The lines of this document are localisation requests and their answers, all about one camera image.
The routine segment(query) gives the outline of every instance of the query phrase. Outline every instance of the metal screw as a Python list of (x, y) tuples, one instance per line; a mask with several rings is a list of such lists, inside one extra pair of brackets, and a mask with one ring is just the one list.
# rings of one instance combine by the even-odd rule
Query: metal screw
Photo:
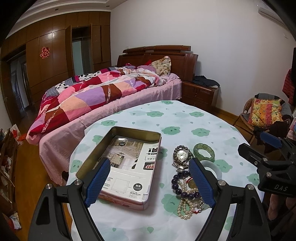
[(46, 188), (47, 190), (51, 189), (51, 188), (52, 188), (52, 184), (51, 184), (51, 183), (46, 184), (45, 188)]
[(80, 179), (76, 179), (74, 181), (74, 185), (79, 186), (82, 183), (82, 181)]
[(248, 188), (249, 190), (254, 190), (254, 186), (253, 186), (252, 184), (248, 184), (247, 188)]
[(218, 184), (219, 184), (220, 186), (225, 186), (225, 185), (226, 185), (226, 182), (225, 182), (224, 180), (219, 180), (219, 181), (218, 181)]

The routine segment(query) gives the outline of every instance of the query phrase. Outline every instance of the pink bed sheet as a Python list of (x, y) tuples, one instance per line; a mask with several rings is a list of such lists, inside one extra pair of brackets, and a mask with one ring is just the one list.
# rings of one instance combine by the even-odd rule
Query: pink bed sheet
[(50, 178), (62, 185), (62, 172), (69, 171), (72, 152), (84, 137), (84, 130), (94, 122), (140, 104), (181, 98), (181, 81), (144, 89), (114, 100), (44, 135), (39, 142), (39, 155)]

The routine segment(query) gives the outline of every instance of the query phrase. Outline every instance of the green jade bangle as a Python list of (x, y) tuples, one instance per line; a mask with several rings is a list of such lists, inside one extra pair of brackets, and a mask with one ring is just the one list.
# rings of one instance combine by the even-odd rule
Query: green jade bangle
[[(211, 157), (203, 156), (198, 152), (199, 149), (206, 150), (211, 155)], [(193, 148), (193, 154), (199, 161), (207, 160), (207, 161), (214, 162), (215, 160), (215, 152), (207, 144), (203, 144), (203, 143), (196, 144)]]

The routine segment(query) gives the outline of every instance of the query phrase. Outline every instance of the tablecloth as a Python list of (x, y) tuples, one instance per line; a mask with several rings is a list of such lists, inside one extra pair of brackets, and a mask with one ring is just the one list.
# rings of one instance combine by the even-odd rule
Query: tablecloth
[[(193, 214), (189, 220), (182, 220), (176, 215), (179, 199), (171, 189), (171, 179), (176, 173), (172, 166), (172, 154), (178, 145), (185, 145), (190, 150), (197, 143), (209, 145), (215, 152), (214, 163), (221, 169), (223, 180), (241, 187), (252, 183), (257, 189), (259, 176), (256, 168), (238, 155), (238, 146), (246, 143), (239, 131), (218, 117), (179, 101), (156, 101), (139, 105), (89, 126), (85, 130), (85, 137), (71, 155), (68, 185), (75, 180), (77, 171), (72, 165), (83, 163), (113, 126), (156, 131), (161, 133), (162, 140), (150, 191), (150, 203), (146, 210), (135, 211), (101, 199), (90, 206), (89, 212), (105, 241), (196, 239), (210, 208)], [(226, 240), (235, 206), (230, 206), (219, 240)], [(74, 222), (72, 238), (80, 240)]]

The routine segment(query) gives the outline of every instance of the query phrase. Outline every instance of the gold pendant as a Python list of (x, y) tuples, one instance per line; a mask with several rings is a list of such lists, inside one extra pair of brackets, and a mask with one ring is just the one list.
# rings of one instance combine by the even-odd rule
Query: gold pendant
[(191, 180), (188, 182), (188, 186), (189, 186), (191, 189), (196, 188), (196, 185), (195, 185), (193, 179), (191, 179)]

